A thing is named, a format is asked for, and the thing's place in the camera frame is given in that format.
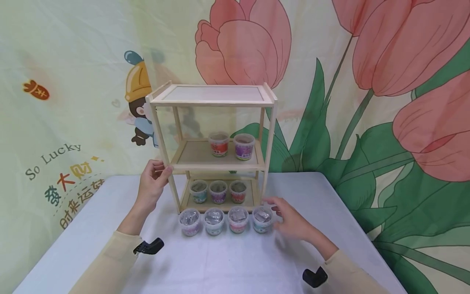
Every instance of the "wooden display rack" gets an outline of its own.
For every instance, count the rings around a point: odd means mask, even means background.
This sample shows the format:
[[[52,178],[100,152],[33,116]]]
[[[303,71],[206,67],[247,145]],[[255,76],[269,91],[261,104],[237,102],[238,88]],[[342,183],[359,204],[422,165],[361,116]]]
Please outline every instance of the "wooden display rack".
[[[173,176],[168,179],[170,189],[181,213],[188,207],[194,207],[201,213],[211,207],[218,207],[225,212],[233,206],[243,206],[249,212],[254,207],[261,204],[261,198],[266,191],[267,175],[269,171],[269,161],[274,138],[274,124],[276,122],[277,98],[271,88],[264,83],[262,86],[242,86],[242,85],[178,85],[171,81],[159,87],[146,97],[152,110],[152,124],[155,133],[158,134],[159,147],[165,166],[172,165],[174,171],[184,171],[187,181],[182,195],[178,196]],[[176,129],[179,139],[179,147],[170,161],[166,151],[162,129],[158,120],[157,107],[170,106],[173,109]],[[184,138],[181,131],[180,116],[178,107],[257,107],[261,108],[259,119],[259,134],[253,148],[253,155],[248,161],[241,161],[235,157],[235,147],[232,139],[228,144],[228,154],[222,158],[212,156],[211,146],[208,138]],[[266,148],[266,161],[263,160],[261,151],[261,139],[263,134],[263,123],[265,108],[272,108],[269,125],[269,135]],[[203,175],[195,172],[213,172],[211,175]],[[255,172],[254,177],[240,176],[238,174],[225,174],[227,171]],[[263,185],[261,193],[258,192],[259,172],[263,171]],[[208,183],[215,180],[224,180],[230,184],[234,180],[245,181],[247,194],[242,204],[232,202],[230,193],[227,191],[227,199],[223,204],[212,202],[210,193],[207,193],[207,200],[202,204],[197,204],[189,195],[190,184],[194,180],[206,180]]]

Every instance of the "black clip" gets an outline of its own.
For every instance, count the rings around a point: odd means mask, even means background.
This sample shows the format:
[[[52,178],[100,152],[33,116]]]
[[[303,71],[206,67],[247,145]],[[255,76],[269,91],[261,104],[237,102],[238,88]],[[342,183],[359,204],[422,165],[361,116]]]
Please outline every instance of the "black clip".
[[[312,288],[317,288],[326,282],[328,275],[322,267],[319,267],[316,273],[306,269],[302,275],[302,279]]]
[[[137,252],[144,253],[144,254],[157,254],[160,249],[163,248],[165,244],[163,243],[163,240],[160,238],[155,239],[152,243],[147,243],[143,241],[140,243],[135,249],[134,249],[134,254],[137,254]]]

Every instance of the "plastic container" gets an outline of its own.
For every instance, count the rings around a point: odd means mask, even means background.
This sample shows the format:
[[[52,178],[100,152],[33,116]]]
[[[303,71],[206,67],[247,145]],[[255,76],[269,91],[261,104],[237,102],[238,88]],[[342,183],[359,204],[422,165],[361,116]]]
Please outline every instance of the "plastic container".
[[[250,134],[238,134],[234,137],[235,157],[239,160],[250,160],[255,145],[255,137]]]
[[[191,183],[189,193],[193,197],[195,203],[203,203],[206,201],[207,187],[209,187],[209,185],[204,180],[195,180]]]
[[[257,233],[264,234],[268,232],[272,224],[273,211],[269,207],[258,206],[253,210],[253,229]]]
[[[190,218],[191,215],[194,215],[194,222],[187,222],[186,220]],[[183,234],[188,237],[196,235],[201,229],[201,214],[195,208],[188,208],[183,210],[179,217],[180,227]]]
[[[215,204],[222,204],[227,198],[227,183],[224,181],[214,181],[209,185],[209,193]]]
[[[237,218],[240,213],[245,215],[245,219]],[[228,212],[228,223],[231,231],[235,234],[243,233],[248,225],[249,216],[245,208],[241,206],[232,207]]]
[[[215,157],[224,157],[228,152],[228,141],[230,138],[226,132],[215,132],[209,135],[212,155]]]
[[[241,204],[245,201],[247,187],[243,181],[233,181],[230,183],[228,188],[232,195],[233,203]]]
[[[221,216],[220,221],[217,219],[217,215]],[[204,224],[206,231],[211,236],[219,235],[224,229],[225,214],[218,208],[209,208],[204,214]]]

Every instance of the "white tablecloth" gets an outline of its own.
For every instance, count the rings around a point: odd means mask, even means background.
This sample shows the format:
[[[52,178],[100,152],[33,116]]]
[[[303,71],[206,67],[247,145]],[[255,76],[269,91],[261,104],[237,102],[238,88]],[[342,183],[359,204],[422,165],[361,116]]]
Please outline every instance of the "white tablecloth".
[[[185,180],[175,176],[179,193]],[[106,180],[15,294],[67,293],[133,205],[138,186],[138,176]],[[267,195],[288,200],[390,293],[406,293],[322,174],[270,174]],[[183,236],[168,187],[141,235],[148,242],[160,237],[165,246],[157,255],[139,256],[123,293],[328,293],[302,281],[304,269],[316,271],[323,263],[305,242],[257,234],[251,223],[240,235],[226,228],[216,237],[205,231]]]

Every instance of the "wooden shelf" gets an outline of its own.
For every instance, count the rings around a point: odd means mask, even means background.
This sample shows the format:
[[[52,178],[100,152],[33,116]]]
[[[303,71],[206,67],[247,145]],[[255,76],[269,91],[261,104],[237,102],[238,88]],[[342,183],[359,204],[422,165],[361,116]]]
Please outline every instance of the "wooden shelf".
[[[184,139],[177,149],[171,165],[175,171],[264,171],[265,163],[259,141],[255,141],[250,160],[242,161],[235,157],[235,145],[230,139],[228,152],[224,157],[212,155],[207,138]]]
[[[149,94],[153,106],[273,107],[266,86],[180,85],[167,83]]]
[[[247,186],[245,201],[242,204],[235,204],[232,201],[230,192],[227,191],[227,198],[225,202],[222,204],[215,204],[212,201],[211,195],[209,192],[207,192],[207,200],[204,203],[201,203],[201,204],[195,203],[193,198],[189,194],[189,187],[191,186],[191,183],[195,180],[205,180],[208,184],[216,180],[223,180],[227,183],[227,185],[230,185],[232,181],[241,180]],[[187,181],[186,187],[183,192],[183,198],[181,201],[181,211],[185,210],[186,208],[191,207],[191,208],[197,209],[200,213],[204,213],[209,208],[217,207],[224,212],[228,212],[234,206],[242,206],[246,208],[248,212],[252,212],[253,209],[260,204],[261,204],[261,199],[259,198],[259,193],[258,193],[258,180],[256,180],[255,178],[239,176],[235,174],[192,175],[191,178]]]

